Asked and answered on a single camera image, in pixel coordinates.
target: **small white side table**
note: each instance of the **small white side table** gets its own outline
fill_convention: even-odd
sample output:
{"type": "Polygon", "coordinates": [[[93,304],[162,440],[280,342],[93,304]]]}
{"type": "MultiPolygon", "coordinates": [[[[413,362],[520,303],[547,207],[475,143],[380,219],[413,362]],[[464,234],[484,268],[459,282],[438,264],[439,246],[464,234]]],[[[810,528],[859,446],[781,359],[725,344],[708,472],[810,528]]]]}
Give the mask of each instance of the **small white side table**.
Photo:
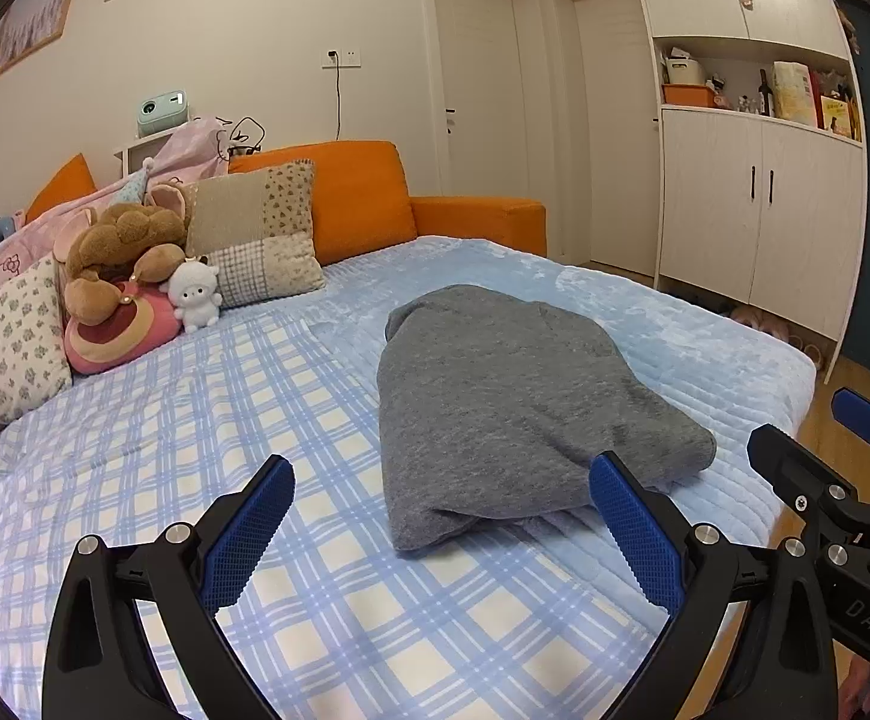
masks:
{"type": "Polygon", "coordinates": [[[168,139],[172,137],[179,127],[183,127],[183,125],[180,124],[178,127],[163,129],[162,132],[155,132],[154,135],[139,138],[115,151],[115,159],[122,163],[122,178],[140,170],[142,160],[145,157],[154,157],[158,154],[161,151],[161,147],[165,143],[168,143],[168,139]]]}

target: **framed picture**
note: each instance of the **framed picture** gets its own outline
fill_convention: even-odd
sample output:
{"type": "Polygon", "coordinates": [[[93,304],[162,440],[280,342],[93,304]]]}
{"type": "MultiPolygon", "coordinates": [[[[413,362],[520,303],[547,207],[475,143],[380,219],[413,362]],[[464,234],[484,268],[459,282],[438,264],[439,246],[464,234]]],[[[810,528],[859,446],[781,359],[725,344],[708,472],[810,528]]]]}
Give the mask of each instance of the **framed picture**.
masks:
{"type": "Polygon", "coordinates": [[[0,25],[0,76],[62,37],[72,0],[14,0],[0,25]]]}

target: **bed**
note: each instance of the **bed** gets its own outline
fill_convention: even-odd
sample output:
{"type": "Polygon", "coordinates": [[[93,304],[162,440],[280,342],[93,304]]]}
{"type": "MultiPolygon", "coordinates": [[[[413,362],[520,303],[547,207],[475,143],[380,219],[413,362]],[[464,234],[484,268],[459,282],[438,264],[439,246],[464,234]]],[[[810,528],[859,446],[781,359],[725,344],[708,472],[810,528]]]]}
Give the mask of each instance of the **bed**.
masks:
{"type": "MultiPolygon", "coordinates": [[[[717,453],[667,490],[690,521],[766,544],[782,504],[745,443],[794,434],[814,367],[794,348],[629,280],[485,241],[422,237],[326,268],[326,288],[78,381],[0,436],[0,693],[40,716],[45,644],[84,533],[148,541],[194,522],[270,453],[296,503],[218,621],[285,718],[597,718],[662,629],[592,508],[468,533],[421,555],[388,541],[377,362],[395,306],[454,283],[597,320],[635,375],[712,430],[717,453]]],[[[201,709],[154,608],[165,683],[201,709]]]]}

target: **gray cloth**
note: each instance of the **gray cloth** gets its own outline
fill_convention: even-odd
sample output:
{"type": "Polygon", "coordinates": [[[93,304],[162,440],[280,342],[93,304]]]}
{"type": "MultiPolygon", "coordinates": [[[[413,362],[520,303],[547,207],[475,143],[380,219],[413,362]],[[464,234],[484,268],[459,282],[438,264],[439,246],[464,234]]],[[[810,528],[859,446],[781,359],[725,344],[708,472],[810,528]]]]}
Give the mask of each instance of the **gray cloth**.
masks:
{"type": "Polygon", "coordinates": [[[715,457],[712,434],[635,379],[579,314],[454,286],[395,309],[385,338],[379,432],[395,549],[585,506],[590,460],[609,449],[643,485],[715,457]]]}

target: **brown teddy bear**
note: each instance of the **brown teddy bear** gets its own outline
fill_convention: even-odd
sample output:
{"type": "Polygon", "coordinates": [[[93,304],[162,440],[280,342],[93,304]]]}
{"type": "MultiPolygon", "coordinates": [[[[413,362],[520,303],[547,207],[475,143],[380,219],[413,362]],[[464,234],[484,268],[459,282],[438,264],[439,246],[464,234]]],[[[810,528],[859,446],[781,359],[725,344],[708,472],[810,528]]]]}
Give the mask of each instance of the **brown teddy bear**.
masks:
{"type": "Polygon", "coordinates": [[[58,250],[71,240],[64,256],[67,312],[82,324],[101,324],[124,296],[112,281],[168,279],[184,261],[189,206],[177,186],[158,184],[145,204],[116,203],[72,218],[56,242],[58,250]]]}

